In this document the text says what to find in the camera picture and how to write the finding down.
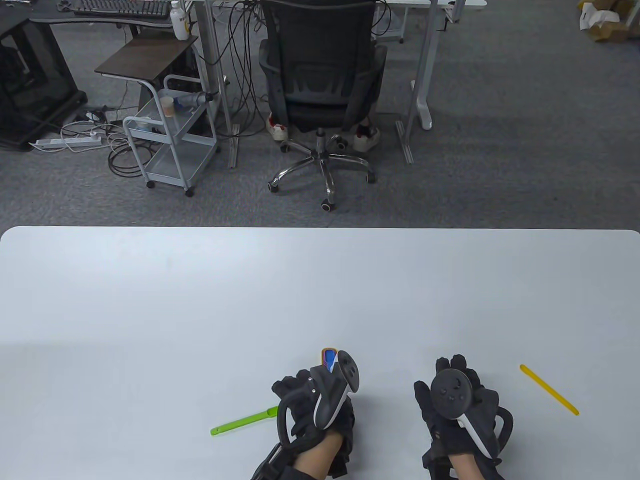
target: white bottle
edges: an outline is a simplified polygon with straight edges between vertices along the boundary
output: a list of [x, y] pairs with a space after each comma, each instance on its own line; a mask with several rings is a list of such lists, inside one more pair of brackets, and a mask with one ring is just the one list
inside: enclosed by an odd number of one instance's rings
[[171, 2], [171, 24], [173, 24], [173, 32], [178, 40], [186, 40], [189, 38], [189, 28], [187, 25], [187, 14], [180, 7], [178, 0]]

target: cardboard box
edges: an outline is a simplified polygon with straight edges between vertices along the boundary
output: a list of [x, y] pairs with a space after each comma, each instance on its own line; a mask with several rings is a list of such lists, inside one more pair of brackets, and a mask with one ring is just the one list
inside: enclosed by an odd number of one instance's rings
[[582, 11], [585, 3], [592, 3], [596, 10], [610, 10], [620, 16], [619, 22], [604, 22], [601, 26], [594, 25], [587, 30], [587, 34], [596, 42], [624, 42], [628, 38], [640, 37], [640, 27], [627, 27], [629, 12], [634, 7], [633, 0], [593, 0], [581, 1], [578, 8]]

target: black keyboard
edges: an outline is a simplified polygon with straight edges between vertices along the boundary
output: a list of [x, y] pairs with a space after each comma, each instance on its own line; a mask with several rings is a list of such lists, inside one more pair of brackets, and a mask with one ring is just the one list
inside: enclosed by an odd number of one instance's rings
[[165, 19], [171, 11], [169, 0], [74, 0], [76, 15], [129, 19]]

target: black cabinet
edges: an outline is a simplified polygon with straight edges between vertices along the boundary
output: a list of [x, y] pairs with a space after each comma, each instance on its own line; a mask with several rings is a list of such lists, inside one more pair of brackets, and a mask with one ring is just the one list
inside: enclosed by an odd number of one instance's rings
[[77, 89], [47, 24], [0, 6], [0, 143], [28, 149], [86, 95]]

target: chair base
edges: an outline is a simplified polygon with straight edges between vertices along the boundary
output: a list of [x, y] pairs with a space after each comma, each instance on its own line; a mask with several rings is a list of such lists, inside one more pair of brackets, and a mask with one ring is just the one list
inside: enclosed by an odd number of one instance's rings
[[324, 177], [324, 186], [326, 188], [326, 198], [323, 200], [321, 207], [324, 211], [330, 212], [335, 208], [335, 185], [333, 183], [333, 177], [331, 176], [331, 169], [334, 168], [347, 168], [347, 169], [359, 169], [367, 172], [367, 183], [376, 182], [376, 174], [369, 162], [365, 159], [342, 154], [332, 154], [327, 151], [333, 143], [337, 143], [341, 140], [340, 135], [333, 135], [329, 140], [326, 139], [326, 134], [323, 129], [316, 131], [316, 147], [315, 149], [308, 148], [295, 141], [285, 140], [280, 144], [280, 150], [282, 152], [288, 152], [290, 149], [298, 150], [307, 155], [304, 160], [295, 162], [293, 165], [283, 168], [271, 179], [267, 184], [269, 191], [276, 193], [279, 189], [280, 181], [288, 174], [296, 172], [304, 167], [311, 165], [318, 165], [320, 172]]

